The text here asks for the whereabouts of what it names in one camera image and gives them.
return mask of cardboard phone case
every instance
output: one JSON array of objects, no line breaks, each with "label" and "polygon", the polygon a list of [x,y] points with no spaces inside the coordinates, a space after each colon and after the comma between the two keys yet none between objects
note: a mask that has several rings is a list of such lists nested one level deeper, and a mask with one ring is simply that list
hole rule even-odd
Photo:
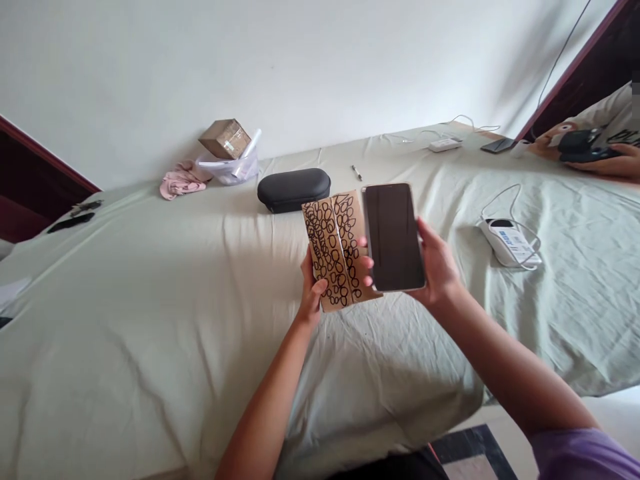
[{"label": "cardboard phone case", "polygon": [[329,286],[320,298],[322,310],[332,312],[354,303],[382,297],[363,278],[369,274],[357,260],[367,254],[357,240],[365,234],[365,220],[356,190],[302,205],[317,280]]}]

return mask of black phone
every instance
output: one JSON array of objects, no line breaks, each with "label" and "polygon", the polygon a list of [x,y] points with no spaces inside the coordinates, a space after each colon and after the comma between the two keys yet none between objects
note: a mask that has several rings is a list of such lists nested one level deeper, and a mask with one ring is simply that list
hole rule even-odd
[{"label": "black phone", "polygon": [[427,284],[408,183],[362,189],[371,277],[378,291],[416,290]]},{"label": "black phone", "polygon": [[496,140],[495,142],[488,143],[480,147],[480,150],[487,151],[489,153],[500,153],[504,150],[509,150],[515,145],[515,140],[512,139],[501,139]]},{"label": "black phone", "polygon": [[75,227],[76,225],[78,225],[80,223],[86,223],[89,220],[91,220],[94,215],[95,215],[95,213],[91,212],[91,213],[87,213],[86,215],[80,215],[79,217],[76,217],[76,218],[72,218],[72,219],[69,219],[69,220],[64,220],[62,222],[58,222],[54,226],[52,226],[47,231],[47,233],[53,233],[55,231],[62,230],[62,229],[65,229],[65,228]]}]

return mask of wrinkled sheet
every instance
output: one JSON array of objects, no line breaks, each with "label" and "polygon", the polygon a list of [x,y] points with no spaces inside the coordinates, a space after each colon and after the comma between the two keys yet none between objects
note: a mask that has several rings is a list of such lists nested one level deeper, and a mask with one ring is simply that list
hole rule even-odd
[{"label": "wrinkled sheet", "polygon": [[[255,194],[258,180],[292,169],[326,170],[332,193],[411,182],[417,212],[510,334],[581,395],[640,383],[638,188],[531,154],[481,152],[491,140],[478,134],[432,153],[434,134],[420,130],[262,161],[244,185],[212,183],[170,203],[156,183],[99,193],[105,204],[90,223],[16,246],[0,285],[33,282],[0,331],[0,477],[215,471],[297,309],[302,213],[272,215]],[[543,242],[534,272],[500,267],[476,226],[514,183],[517,219]],[[487,213],[506,216],[510,201]],[[483,390],[404,294],[326,314],[278,476],[321,478],[422,446],[472,414]]]}]

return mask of dark red door frame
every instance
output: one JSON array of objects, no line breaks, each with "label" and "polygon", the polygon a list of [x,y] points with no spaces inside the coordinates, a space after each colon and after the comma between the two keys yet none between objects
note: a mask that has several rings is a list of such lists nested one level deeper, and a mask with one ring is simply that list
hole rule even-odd
[{"label": "dark red door frame", "polygon": [[617,0],[615,5],[611,8],[607,16],[602,20],[598,28],[593,32],[591,38],[585,43],[584,47],[580,50],[578,55],[575,56],[567,70],[562,74],[560,80],[554,85],[549,94],[546,96],[544,101],[540,104],[540,106],[533,113],[529,121],[522,128],[521,132],[518,134],[516,140],[522,140],[526,134],[531,130],[531,127],[538,120],[538,117],[544,110],[549,106],[549,104],[553,101],[555,96],[558,94],[560,89],[564,86],[564,84],[569,80],[574,70],[582,63],[582,60],[585,59],[589,51],[593,48],[593,46],[600,40],[604,32],[609,28],[611,22],[620,14],[621,10],[627,4],[629,0]]},{"label": "dark red door frame", "polygon": [[48,162],[52,165],[56,170],[64,173],[71,180],[76,182],[78,185],[86,188],[91,193],[96,193],[100,190],[94,184],[92,184],[89,180],[84,178],[78,172],[73,170],[70,166],[52,154],[49,150],[44,148],[42,145],[36,143],[32,138],[30,138],[26,133],[22,132],[22,130],[18,129],[12,123],[8,122],[5,118],[0,116],[0,130],[4,131],[8,136],[13,138],[14,140],[20,142],[26,148],[34,152],[38,157],[42,158],[42,160]]}]

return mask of white wall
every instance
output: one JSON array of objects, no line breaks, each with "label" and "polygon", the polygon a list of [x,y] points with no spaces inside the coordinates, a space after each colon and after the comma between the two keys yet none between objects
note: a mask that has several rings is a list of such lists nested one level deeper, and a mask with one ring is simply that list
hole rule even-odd
[{"label": "white wall", "polygon": [[102,189],[159,179],[225,117],[263,129],[261,157],[458,113],[516,135],[585,4],[0,0],[0,115]]}]

